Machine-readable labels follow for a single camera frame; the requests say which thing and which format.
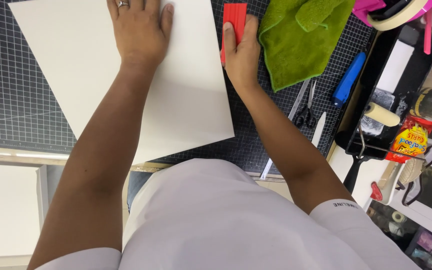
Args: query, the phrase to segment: cutting mat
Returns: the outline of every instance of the cutting mat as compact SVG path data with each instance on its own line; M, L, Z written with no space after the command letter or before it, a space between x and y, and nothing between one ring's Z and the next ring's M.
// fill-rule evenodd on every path
M76 138L6 4L11 2L18 1L0 0L0 147L69 154ZM260 19L269 4L269 0L211 2L220 43L224 3L247 2L248 12ZM318 118L327 112L326 126L319 144L319 150L325 156L344 113L331 105L330 97L354 56L369 45L373 36L372 28L351 15L326 70L317 78L313 109ZM274 94L262 54L258 79L262 88L288 115L302 83ZM247 172L262 172L268 156L248 110L227 78L226 85L236 137L156 161L180 163L192 158L214 158L235 163ZM309 139L313 136L313 132L305 127L301 132ZM273 166L270 173L277 174L278 171Z

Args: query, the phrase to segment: snack bag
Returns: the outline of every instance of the snack bag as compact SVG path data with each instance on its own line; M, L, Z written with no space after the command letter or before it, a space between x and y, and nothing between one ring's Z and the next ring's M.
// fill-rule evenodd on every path
M423 154L428 147L428 135L431 131L431 121L407 116L390 150L413 157ZM397 163L405 163L410 157L388 153L386 159Z

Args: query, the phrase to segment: red squeegee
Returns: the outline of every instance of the red squeegee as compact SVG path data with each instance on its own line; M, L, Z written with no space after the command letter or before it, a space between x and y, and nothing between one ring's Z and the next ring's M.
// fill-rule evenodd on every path
M246 24L246 9L248 4L224 4L223 25L230 22L234 27L236 34L236 45L241 42ZM226 54L224 53L224 31L223 46L221 48L221 63L226 63Z

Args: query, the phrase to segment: hand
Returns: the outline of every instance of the hand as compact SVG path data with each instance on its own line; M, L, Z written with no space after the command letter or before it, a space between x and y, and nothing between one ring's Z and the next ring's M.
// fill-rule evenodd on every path
M231 22L223 25L226 63L223 64L227 76L236 91L258 86L258 62L261 46L256 35L258 18L246 15L246 25L241 43L236 46L236 35Z
M106 0L113 21L116 46L121 64L138 65L145 70L156 70L168 50L174 7L167 4L161 13L161 0L131 0L121 6L120 0Z

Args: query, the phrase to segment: scissors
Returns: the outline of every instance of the scissors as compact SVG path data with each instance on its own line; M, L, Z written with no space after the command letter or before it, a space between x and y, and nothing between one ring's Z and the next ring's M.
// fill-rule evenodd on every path
M313 102L313 96L315 95L316 84L311 83L311 88L309 90L308 106L306 106L303 111L296 118L296 126L301 128L304 124L309 129L312 129L316 125L316 117L313 109L311 109L311 104Z

